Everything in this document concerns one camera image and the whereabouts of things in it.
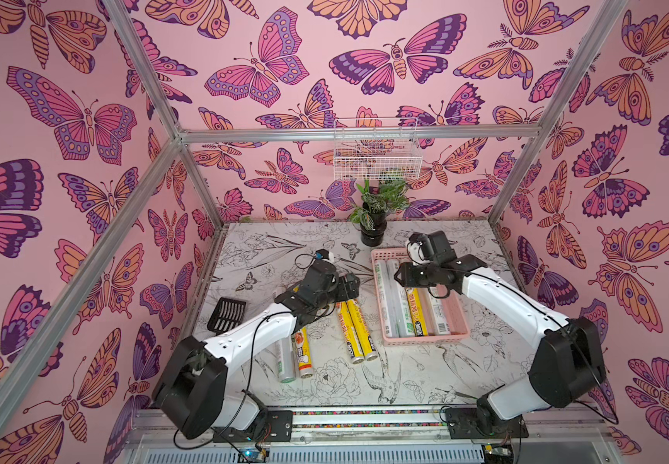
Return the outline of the aluminium frame rail base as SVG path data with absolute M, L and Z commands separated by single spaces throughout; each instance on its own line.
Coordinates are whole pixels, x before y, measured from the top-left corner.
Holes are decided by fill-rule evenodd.
M 259 439 L 189 441 L 139 414 L 121 463 L 622 463 L 608 427 L 581 407 L 529 413 L 494 437 L 460 436 L 466 405 L 283 407 Z

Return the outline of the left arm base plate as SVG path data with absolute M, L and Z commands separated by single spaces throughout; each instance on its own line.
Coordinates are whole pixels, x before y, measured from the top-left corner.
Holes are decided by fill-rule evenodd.
M 214 431 L 214 443 L 229 442 L 261 445 L 263 443 L 288 443 L 292 439 L 294 414 L 291 410 L 265 410 L 247 429 L 230 427 L 224 433 Z

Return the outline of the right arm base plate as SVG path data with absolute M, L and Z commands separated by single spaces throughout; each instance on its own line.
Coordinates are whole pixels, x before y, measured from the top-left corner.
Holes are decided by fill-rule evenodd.
M 467 405 L 446 406 L 440 415 L 451 439 L 504 440 L 529 437 L 522 416 L 503 421 L 488 411 Z

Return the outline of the pink plastic basket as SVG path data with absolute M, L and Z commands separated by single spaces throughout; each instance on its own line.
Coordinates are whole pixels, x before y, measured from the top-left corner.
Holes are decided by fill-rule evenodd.
M 467 320 L 463 307 L 460 300 L 457 296 L 452 295 L 446 299 L 442 299 L 442 304 L 444 307 L 444 312 L 446 313 L 446 318 L 448 319 L 448 324 L 450 327 L 451 334 L 449 336 L 438 336 L 436 334 L 435 323 L 433 316 L 430 310 L 430 305 L 427 297 L 428 289 L 417 288 L 419 290 L 419 296 L 421 298 L 421 303 L 423 305 L 423 310 L 427 322 L 427 332 L 428 336 L 414 336 L 413 338 L 400 338 L 399 333 L 397 338 L 386 338 L 384 334 L 384 322 L 381 316 L 381 308 L 378 297 L 378 291 L 376 287 L 376 278 L 374 272 L 374 262 L 376 260 L 384 260 L 385 262 L 388 259 L 397 259 L 399 263 L 408 262 L 407 251 L 405 249 L 374 249 L 371 253 L 371 264 L 374 273 L 374 282 L 375 282 L 375 294 L 376 301 L 378 305 L 377 313 L 380 317 L 380 325 L 382 331 L 383 342 L 386 345 L 416 345 L 416 344 L 429 344 L 429 343 L 455 343 L 460 342 L 468 338 L 471 334 L 470 324 Z M 386 271 L 386 281 L 388 282 L 388 271 Z M 392 315 L 395 318 L 397 330 L 398 323 L 396 319 L 396 311 L 394 300 L 392 299 L 392 292 L 390 292 L 390 301 L 392 302 Z

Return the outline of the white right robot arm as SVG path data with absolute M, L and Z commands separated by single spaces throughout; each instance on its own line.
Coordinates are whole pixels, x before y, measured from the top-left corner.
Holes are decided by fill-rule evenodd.
M 394 279 L 404 288 L 444 288 L 486 307 L 510 325 L 535 350 L 529 372 L 477 400 L 477 419 L 485 429 L 525 413 L 564 408 L 601 388 L 607 378 L 597 326 L 569 318 L 505 282 L 478 257 L 457 256 L 442 231 L 414 233 L 408 261 Z

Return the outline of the potted green plant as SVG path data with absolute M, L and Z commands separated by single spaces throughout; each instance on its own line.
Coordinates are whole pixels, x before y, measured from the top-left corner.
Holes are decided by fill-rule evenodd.
M 353 210 L 349 221 L 359 228 L 363 245 L 379 247 L 388 228 L 388 216 L 409 206 L 408 184 L 403 179 L 381 178 L 376 185 L 364 179 L 356 187 L 361 204 Z

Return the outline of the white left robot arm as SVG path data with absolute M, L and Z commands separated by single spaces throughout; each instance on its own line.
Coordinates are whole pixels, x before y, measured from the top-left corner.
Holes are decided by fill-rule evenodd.
M 189 336 L 179 342 L 152 393 L 154 406 L 189 440 L 211 428 L 222 433 L 257 425 L 265 406 L 248 388 L 241 396 L 228 392 L 229 378 L 261 351 L 291 338 L 334 305 L 357 299 L 360 287 L 356 275 L 340 274 L 325 259 L 313 261 L 303 280 L 276 295 L 255 317 L 211 338 Z

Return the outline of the black plastic scraper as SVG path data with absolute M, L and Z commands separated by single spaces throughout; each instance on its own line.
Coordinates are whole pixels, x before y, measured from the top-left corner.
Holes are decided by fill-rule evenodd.
M 207 330 L 213 334 L 224 334 L 237 328 L 243 322 L 246 309 L 245 301 L 219 298 L 207 322 Z

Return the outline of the yellow red wrap roll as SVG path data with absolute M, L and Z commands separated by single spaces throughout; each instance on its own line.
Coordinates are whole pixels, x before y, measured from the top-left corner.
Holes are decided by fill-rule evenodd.
M 313 376 L 314 368 L 306 328 L 301 328 L 293 334 L 294 348 L 297 357 L 298 373 L 301 379 Z

